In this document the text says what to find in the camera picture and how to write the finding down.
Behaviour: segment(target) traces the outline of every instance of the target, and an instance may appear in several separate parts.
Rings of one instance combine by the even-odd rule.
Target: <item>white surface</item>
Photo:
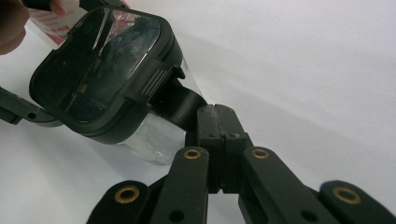
[[[166,18],[210,103],[235,109],[309,187],[353,183],[396,214],[394,1],[149,1]],[[49,49],[28,33],[0,57],[0,83],[28,96]],[[65,127],[0,123],[0,223],[83,223],[114,184],[168,167]],[[209,197],[208,223],[242,223],[236,197]]]

